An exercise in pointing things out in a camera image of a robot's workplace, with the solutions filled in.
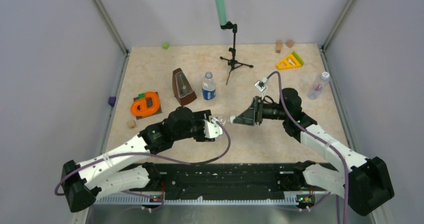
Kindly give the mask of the clear bottle white cap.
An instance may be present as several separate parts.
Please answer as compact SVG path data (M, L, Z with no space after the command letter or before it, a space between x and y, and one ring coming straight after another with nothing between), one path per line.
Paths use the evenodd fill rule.
M215 114L210 117L210 121L215 123L216 121L220 122L223 126L232 124L232 118L229 115L224 114Z

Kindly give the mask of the clear Pepsi plastic bottle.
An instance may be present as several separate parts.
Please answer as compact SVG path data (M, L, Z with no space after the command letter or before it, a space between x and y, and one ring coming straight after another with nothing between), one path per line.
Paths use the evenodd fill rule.
M213 80L213 73L211 71L207 71L204 75L204 78L201 83L201 90L203 99L206 101L210 101L215 99L216 97L216 84Z

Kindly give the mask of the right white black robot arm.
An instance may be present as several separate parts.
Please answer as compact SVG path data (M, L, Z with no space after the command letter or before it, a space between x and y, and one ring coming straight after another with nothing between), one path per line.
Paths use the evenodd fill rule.
M347 199L349 207L366 216L395 196L386 163L368 158L333 138L316 120L302 111L302 100L293 88L282 89L283 100L266 103L255 96L248 109L231 116L233 124L255 126L263 120L281 120L285 132L328 161L328 169L313 161L298 162L293 184L299 190L315 186Z

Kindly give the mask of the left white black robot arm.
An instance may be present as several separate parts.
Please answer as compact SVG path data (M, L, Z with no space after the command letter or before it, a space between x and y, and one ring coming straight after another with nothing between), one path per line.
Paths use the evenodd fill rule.
M59 187L69 210L77 213L98 199L128 189L160 186L160 174L153 164L125 171L124 168L144 158L170 149L174 142L193 138L197 142L213 142L223 129L210 120L211 111L192 112L178 107L163 121L148 125L122 145L90 160L70 160L62 167Z

